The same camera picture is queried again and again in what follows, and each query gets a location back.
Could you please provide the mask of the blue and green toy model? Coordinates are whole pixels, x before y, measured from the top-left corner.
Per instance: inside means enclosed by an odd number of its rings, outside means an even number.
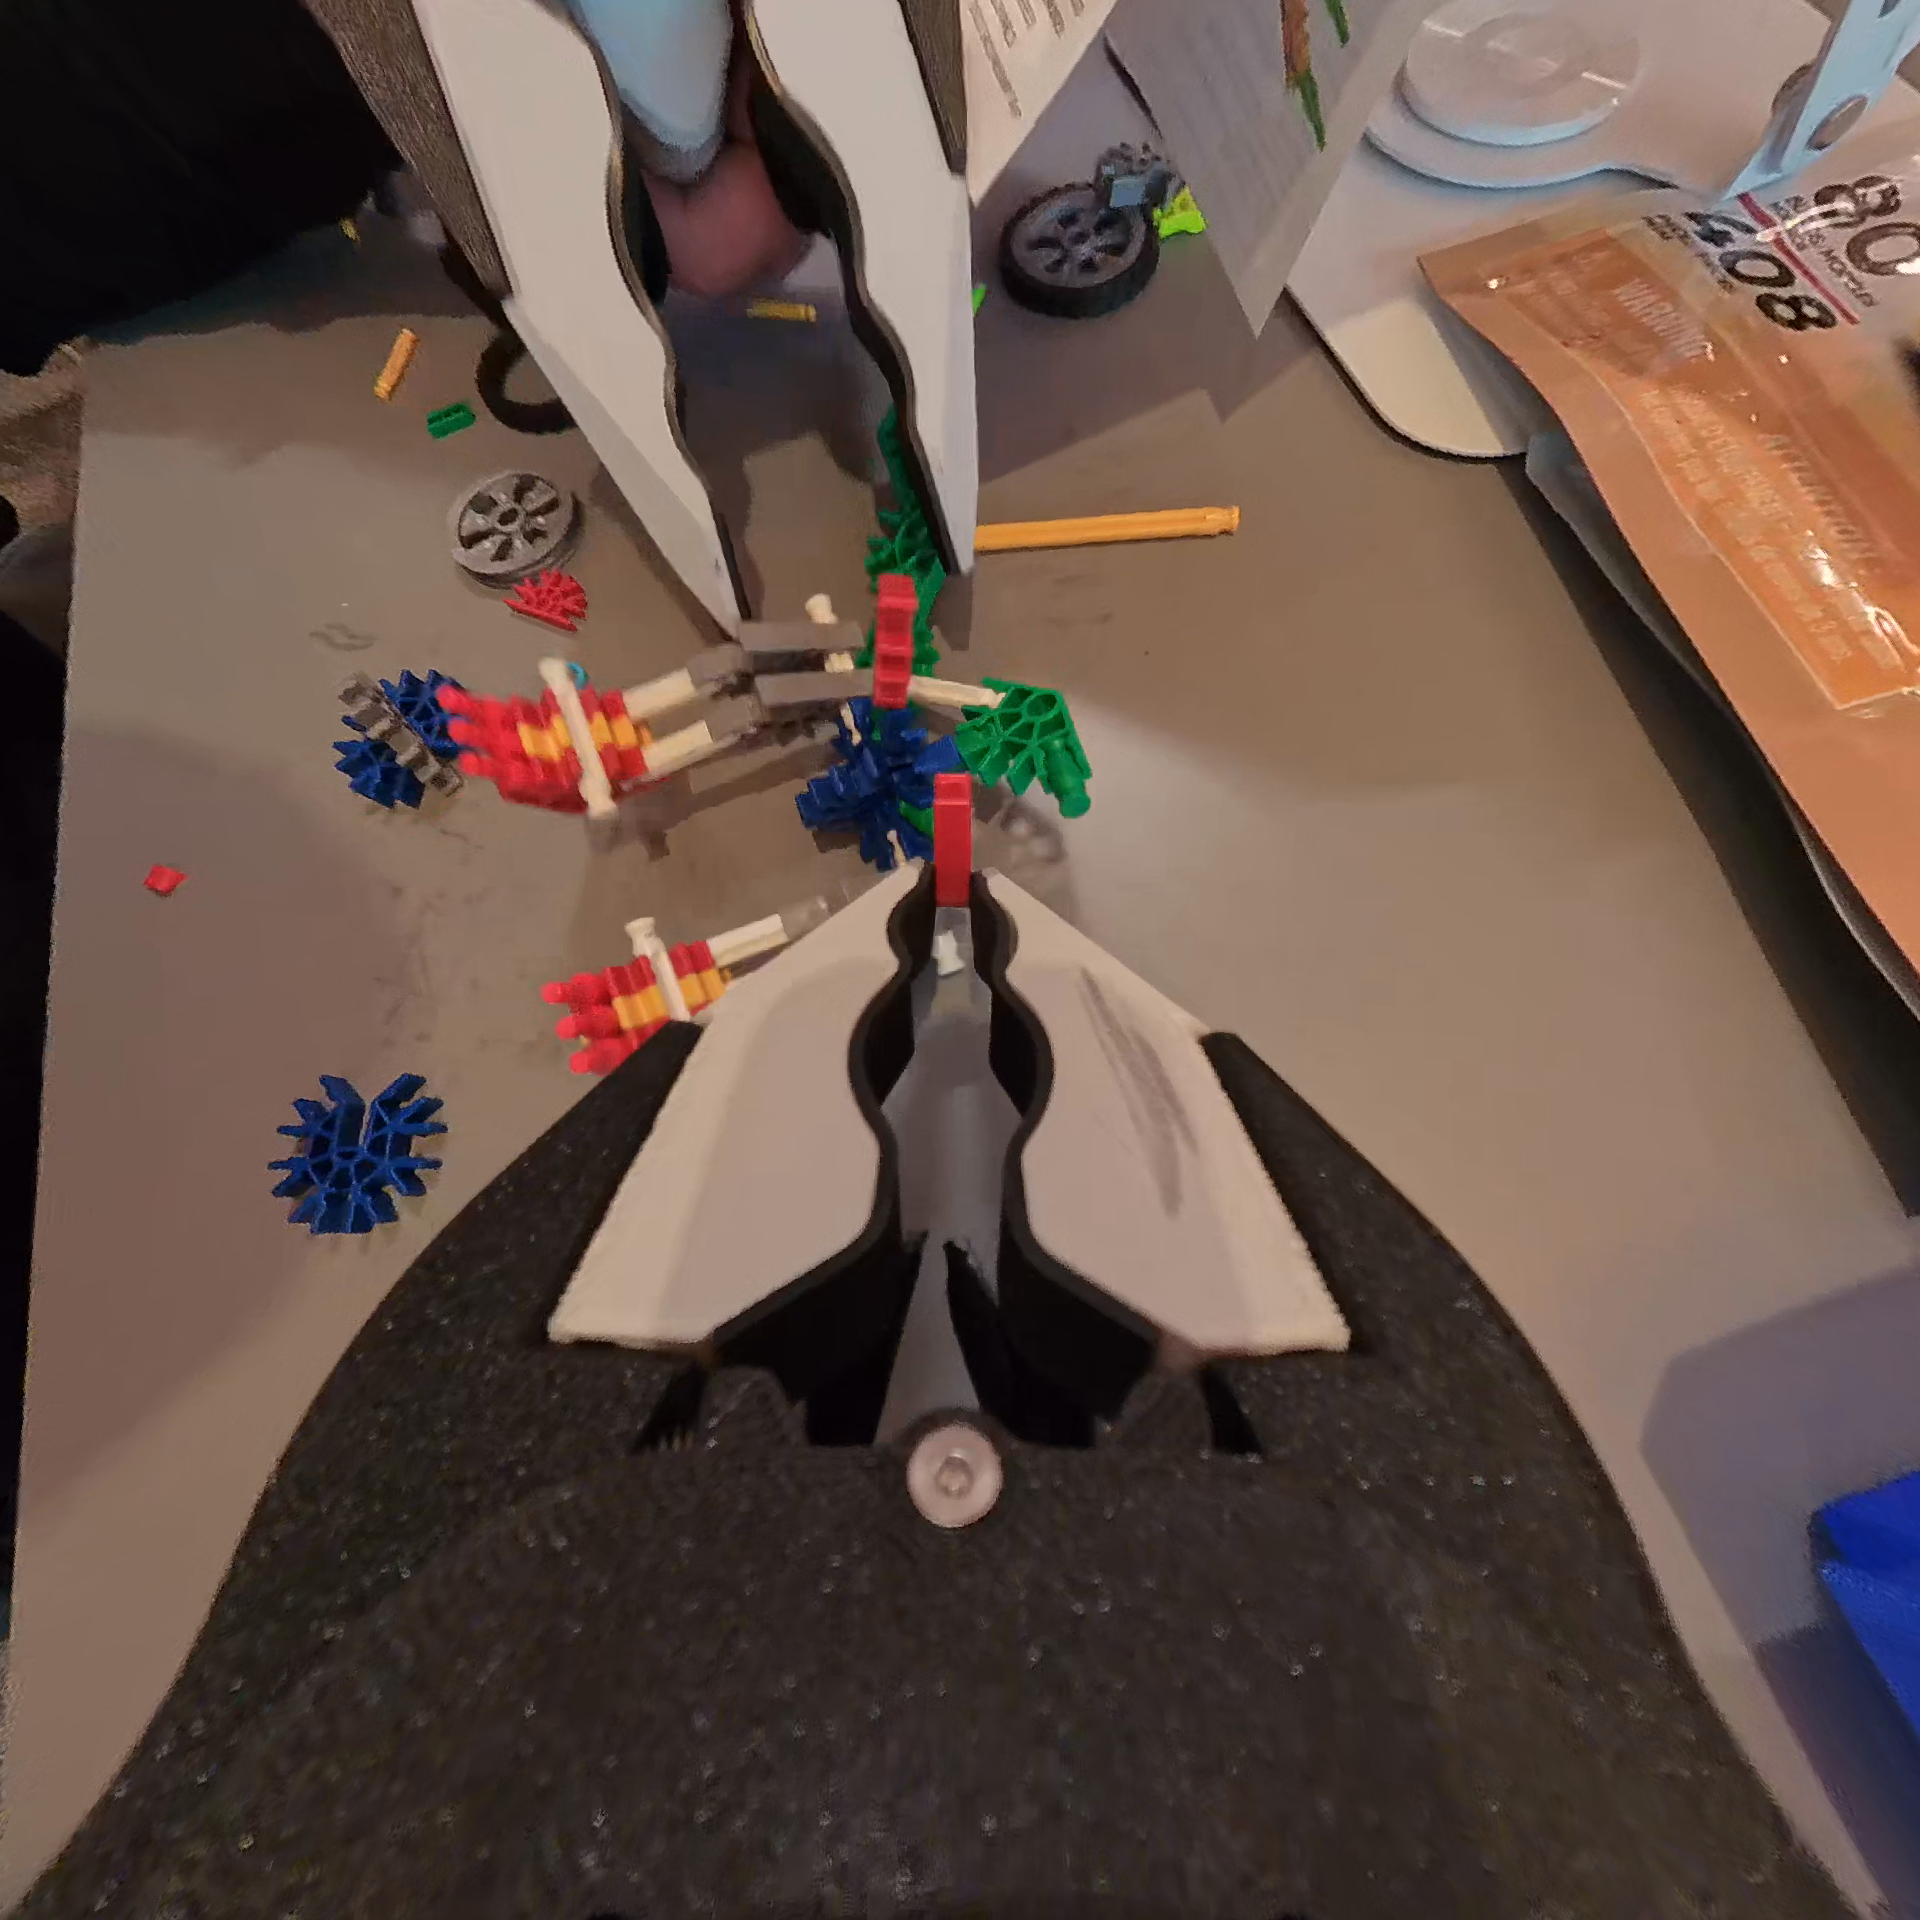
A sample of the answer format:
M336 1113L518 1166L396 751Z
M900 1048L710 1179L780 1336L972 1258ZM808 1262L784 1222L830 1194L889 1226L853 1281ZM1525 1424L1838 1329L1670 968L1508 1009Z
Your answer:
M947 587L947 566L929 503L907 469L897 408L881 419L877 454L884 502L866 546L866 577L874 611L883 573L917 584L917 673L906 709L877 712L869 695L856 697L835 721L833 761L798 793L798 814L814 832L856 838L862 859L888 874L902 859L930 858L937 775L970 774L976 785L1004 787L1010 795L1035 787L1073 822L1090 811L1093 761L1061 690L1014 680L970 687L937 678L942 654L932 611Z

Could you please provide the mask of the blue snowflake connector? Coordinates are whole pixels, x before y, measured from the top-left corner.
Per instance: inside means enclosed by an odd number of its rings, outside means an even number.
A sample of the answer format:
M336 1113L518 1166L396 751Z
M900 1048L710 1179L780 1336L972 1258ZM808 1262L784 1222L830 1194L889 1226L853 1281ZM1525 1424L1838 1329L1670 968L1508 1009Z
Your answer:
M315 1095L294 1099L294 1121L278 1127L290 1151L270 1165L273 1197L288 1205L292 1226L318 1237L393 1226L398 1200L422 1198L426 1178L442 1171L428 1143L446 1129L442 1099L417 1072L372 1095L325 1075Z

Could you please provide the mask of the black rubber tire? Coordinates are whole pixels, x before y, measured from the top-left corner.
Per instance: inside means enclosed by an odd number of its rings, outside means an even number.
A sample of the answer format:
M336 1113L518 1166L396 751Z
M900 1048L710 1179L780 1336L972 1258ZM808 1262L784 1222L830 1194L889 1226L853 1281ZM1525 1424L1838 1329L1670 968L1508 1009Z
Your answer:
M509 328L501 328L480 351L473 366L473 390L493 422L524 437L557 437L576 422L561 399L517 401L507 394L509 375L528 357L526 343Z

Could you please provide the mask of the brown toy parts bag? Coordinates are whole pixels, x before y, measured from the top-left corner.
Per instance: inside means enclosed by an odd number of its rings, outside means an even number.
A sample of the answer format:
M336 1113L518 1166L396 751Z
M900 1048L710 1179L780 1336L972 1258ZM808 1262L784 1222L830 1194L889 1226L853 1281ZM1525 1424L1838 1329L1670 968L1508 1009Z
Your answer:
M1918 959L1916 119L1710 208L1584 200L1422 258L1538 394L1770 771Z

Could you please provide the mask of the white instruction booklet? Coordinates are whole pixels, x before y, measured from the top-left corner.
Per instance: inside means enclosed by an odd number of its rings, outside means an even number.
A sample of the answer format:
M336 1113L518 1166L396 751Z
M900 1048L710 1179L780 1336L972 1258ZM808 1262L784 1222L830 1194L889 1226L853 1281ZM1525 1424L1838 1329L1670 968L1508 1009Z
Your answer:
M1149 123L1109 146L1154 146L1181 173L1240 312L1262 333L1430 11L1422 2L960 5L970 195L986 200L1100 47Z

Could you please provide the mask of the white and pale blue stand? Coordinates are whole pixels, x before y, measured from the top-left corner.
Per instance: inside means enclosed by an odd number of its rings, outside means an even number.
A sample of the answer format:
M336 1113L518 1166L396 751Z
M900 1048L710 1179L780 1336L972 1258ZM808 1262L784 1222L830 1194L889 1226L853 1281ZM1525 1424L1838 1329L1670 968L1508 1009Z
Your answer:
M1525 454L1544 408L1420 261L1584 185L1777 185L1916 112L1916 2L1456 2L1418 30L1290 294L1376 419L1454 459Z

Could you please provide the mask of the person's left hand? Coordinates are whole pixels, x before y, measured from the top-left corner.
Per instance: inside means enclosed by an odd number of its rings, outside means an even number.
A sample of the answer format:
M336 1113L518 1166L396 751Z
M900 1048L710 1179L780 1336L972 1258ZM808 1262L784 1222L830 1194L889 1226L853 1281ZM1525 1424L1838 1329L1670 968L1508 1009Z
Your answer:
M752 133L728 135L706 175L642 173L662 239L668 287L700 299L750 297L784 282L814 239L793 225Z

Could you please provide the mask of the red yellow claw toy assembly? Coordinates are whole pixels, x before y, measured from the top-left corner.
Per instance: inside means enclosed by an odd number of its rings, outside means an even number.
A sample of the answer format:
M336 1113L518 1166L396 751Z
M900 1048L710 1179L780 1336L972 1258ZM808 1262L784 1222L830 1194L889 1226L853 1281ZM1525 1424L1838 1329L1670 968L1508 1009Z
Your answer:
M849 619L748 619L627 688L579 683L564 662L545 658L531 701L443 688L438 705L464 777L515 806L608 823L649 790L869 697L860 642Z
M915 991L945 909L913 862L841 904L803 909L668 946L632 923L635 957L545 987L566 1066L584 1075L669 1049L715 1087L795 1081L803 1098L865 1089L884 1099L917 1048Z

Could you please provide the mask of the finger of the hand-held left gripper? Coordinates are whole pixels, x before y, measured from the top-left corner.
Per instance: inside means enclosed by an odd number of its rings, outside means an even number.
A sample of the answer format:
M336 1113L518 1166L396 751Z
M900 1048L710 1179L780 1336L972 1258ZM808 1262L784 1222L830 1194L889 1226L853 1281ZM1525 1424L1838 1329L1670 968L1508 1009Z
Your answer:
M793 227L833 241L949 575L973 567L970 105L950 2L750 2L750 114Z
M620 98L561 5L417 2L509 282L504 310L662 562L742 619L730 535L681 433L672 343L621 223Z

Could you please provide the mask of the blue plastic bin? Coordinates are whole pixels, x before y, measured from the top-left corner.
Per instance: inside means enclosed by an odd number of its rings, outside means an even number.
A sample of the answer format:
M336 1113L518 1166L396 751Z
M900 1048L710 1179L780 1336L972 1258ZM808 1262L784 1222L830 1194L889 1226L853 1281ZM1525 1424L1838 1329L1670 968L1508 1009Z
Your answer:
M1821 1505L1814 1570L1918 1752L1918 1470Z

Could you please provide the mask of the person's black clothed body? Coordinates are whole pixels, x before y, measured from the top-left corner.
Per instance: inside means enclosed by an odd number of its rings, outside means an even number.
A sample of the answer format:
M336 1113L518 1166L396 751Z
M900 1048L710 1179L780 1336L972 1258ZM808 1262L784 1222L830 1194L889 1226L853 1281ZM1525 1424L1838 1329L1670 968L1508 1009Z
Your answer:
M2 721L2 1627L10 1627L65 782L65 664L12 614L2 614Z

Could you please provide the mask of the grey wheel hub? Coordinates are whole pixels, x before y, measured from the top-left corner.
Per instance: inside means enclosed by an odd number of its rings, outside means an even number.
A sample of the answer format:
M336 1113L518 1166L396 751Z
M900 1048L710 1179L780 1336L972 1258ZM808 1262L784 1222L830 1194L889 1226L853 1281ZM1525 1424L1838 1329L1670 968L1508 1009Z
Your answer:
M498 471L448 509L452 566L488 587L561 570L581 541L584 502L538 471Z

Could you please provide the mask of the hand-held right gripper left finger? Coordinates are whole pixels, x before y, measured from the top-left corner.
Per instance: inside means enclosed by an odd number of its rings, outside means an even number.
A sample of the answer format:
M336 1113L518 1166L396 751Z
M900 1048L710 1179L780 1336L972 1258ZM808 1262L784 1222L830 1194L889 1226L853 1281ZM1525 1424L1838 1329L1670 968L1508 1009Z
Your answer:
M819 1446L877 1433L921 1248L883 1102L915 1053L925 871L899 870L770 959L672 1067L547 1338L761 1370Z

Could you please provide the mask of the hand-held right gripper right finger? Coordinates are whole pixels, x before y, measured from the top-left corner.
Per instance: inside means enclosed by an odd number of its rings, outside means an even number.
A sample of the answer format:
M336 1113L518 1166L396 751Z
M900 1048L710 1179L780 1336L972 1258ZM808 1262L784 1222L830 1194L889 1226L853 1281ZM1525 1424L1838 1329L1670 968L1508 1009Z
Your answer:
M1264 1165L1226 1035L997 871L972 878L986 1061L1010 1117L966 1375L1014 1441L1093 1449L1168 1421L1256 1449L1230 1362L1341 1357L1349 1321Z

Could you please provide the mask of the long yellow rod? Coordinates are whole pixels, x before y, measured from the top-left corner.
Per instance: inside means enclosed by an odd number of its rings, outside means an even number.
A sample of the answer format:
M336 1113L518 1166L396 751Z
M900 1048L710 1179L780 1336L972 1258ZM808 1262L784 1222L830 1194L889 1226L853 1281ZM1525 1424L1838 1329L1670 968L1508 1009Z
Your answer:
M1101 544L1158 544L1230 537L1242 529L1240 509L1188 509L1158 512L1110 512L1061 520L984 521L973 535L979 557L1086 550Z

